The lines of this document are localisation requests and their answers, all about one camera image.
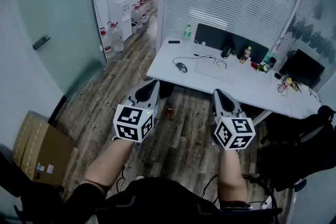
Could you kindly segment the white keyboard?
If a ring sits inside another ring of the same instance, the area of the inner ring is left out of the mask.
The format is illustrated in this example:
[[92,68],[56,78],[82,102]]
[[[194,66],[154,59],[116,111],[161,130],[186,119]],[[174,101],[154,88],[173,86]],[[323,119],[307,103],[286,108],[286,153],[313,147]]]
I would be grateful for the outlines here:
[[225,67],[221,61],[214,62],[208,58],[200,58],[196,62],[195,72],[233,84],[234,77]]

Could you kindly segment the white desk leg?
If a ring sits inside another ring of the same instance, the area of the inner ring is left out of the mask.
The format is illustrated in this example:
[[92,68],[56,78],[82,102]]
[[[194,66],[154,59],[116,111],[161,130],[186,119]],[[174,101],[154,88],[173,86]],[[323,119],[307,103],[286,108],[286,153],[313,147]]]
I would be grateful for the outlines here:
[[262,122],[265,118],[267,118],[271,114],[272,114],[271,111],[263,110],[258,116],[256,116],[253,119],[253,126],[258,125],[260,122]]

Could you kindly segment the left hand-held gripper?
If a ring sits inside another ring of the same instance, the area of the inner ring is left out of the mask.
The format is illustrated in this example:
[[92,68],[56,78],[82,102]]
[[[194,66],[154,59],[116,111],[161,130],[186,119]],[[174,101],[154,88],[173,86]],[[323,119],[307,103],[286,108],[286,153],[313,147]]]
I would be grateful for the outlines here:
[[113,118],[120,139],[141,143],[154,127],[157,115],[160,82],[156,79],[141,82],[131,89],[127,100],[118,104]]

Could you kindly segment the teal box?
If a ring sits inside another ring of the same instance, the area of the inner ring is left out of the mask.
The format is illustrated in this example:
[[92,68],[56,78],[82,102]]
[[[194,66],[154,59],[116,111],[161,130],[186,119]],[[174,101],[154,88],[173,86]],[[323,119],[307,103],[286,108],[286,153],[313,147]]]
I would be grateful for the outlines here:
[[273,53],[271,53],[271,52],[267,52],[267,54],[265,55],[263,61],[264,61],[265,63],[269,63],[269,62],[270,62],[270,59],[271,59],[272,57],[275,58],[275,59],[277,60],[277,55],[276,55],[276,54],[273,54]]

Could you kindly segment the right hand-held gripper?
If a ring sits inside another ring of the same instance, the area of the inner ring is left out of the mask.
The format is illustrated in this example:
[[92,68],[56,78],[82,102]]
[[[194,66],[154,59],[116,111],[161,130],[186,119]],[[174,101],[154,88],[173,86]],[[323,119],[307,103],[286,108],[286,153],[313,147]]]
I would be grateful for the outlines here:
[[213,92],[214,123],[211,144],[225,150],[246,149],[256,135],[251,118],[246,116],[239,102],[227,92]]

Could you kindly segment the black waste bin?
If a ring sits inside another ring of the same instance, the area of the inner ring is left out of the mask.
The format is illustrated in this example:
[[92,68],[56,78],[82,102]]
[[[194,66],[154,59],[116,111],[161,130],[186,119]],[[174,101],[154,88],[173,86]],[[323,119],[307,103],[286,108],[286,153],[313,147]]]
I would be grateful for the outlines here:
[[169,97],[174,89],[175,84],[160,80],[159,96],[161,99]]

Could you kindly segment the frosted glass door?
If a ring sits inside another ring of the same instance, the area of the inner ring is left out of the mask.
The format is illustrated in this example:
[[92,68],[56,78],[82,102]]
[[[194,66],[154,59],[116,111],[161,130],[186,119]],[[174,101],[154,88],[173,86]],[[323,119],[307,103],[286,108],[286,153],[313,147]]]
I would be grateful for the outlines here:
[[92,0],[18,0],[31,47],[50,36],[39,57],[62,95],[71,98],[106,65]]

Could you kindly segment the row of clear water jugs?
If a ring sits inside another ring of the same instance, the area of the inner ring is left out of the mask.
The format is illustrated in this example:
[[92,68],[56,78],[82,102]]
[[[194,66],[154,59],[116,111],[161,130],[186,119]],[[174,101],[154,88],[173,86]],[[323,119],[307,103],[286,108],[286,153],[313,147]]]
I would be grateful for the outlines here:
[[151,13],[150,0],[140,0],[132,5],[131,20],[137,29],[141,29],[144,24],[149,22]]

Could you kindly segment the brown cardboard box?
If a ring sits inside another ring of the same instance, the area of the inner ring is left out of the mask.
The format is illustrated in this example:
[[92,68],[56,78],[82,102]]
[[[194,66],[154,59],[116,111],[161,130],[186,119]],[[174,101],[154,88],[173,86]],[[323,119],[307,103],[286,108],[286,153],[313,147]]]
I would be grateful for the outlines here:
[[12,150],[14,163],[33,182],[59,186],[74,140],[28,111]]

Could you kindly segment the person's black shirt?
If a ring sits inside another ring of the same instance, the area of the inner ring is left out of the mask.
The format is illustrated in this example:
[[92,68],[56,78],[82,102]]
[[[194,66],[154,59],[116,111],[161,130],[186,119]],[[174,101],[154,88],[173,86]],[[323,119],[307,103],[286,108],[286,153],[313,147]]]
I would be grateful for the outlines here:
[[110,198],[94,185],[78,186],[56,224],[247,224],[247,212],[223,211],[181,184],[163,178],[132,181]]

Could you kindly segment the person's left forearm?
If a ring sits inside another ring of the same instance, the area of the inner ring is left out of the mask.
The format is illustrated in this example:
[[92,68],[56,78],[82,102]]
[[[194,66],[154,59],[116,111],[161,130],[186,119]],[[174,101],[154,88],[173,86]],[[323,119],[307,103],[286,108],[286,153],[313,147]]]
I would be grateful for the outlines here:
[[86,170],[81,184],[91,184],[97,187],[103,194],[117,181],[125,163],[127,162],[133,141],[117,139],[100,154]]

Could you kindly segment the person's right forearm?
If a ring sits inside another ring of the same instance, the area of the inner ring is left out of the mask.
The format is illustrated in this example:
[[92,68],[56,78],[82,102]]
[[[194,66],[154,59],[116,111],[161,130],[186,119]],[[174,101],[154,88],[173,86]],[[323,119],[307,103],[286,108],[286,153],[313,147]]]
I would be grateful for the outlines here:
[[235,150],[220,149],[217,192],[220,201],[246,202],[247,185]]

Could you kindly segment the yellow cap tea bottle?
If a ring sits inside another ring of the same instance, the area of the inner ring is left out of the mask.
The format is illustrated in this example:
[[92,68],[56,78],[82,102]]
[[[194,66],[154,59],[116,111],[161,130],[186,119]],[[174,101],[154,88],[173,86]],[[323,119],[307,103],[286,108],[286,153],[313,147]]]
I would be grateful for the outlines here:
[[240,63],[245,63],[248,60],[248,58],[250,57],[250,54],[251,54],[251,46],[248,46],[244,50],[243,54],[241,55],[241,57],[239,59]]

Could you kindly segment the white water dispenser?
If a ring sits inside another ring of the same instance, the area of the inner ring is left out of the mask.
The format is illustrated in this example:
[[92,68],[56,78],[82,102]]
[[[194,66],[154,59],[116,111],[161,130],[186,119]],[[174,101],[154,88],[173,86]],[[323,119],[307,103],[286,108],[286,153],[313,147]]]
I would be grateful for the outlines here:
[[110,0],[108,2],[110,22],[118,25],[122,32],[122,41],[132,35],[131,8],[129,0]]

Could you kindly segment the black monitor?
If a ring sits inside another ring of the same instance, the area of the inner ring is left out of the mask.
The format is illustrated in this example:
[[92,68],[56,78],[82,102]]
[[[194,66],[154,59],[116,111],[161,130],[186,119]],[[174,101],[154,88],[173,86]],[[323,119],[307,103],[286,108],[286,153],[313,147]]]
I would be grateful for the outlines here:
[[251,47],[250,58],[252,62],[261,63],[269,49],[259,43],[251,41],[239,35],[227,32],[205,24],[198,24],[194,41],[220,51],[227,45],[231,45],[231,54],[235,53],[239,59],[245,49]]
[[324,66],[298,49],[287,59],[279,70],[281,75],[287,75],[293,81],[314,88],[320,81]]

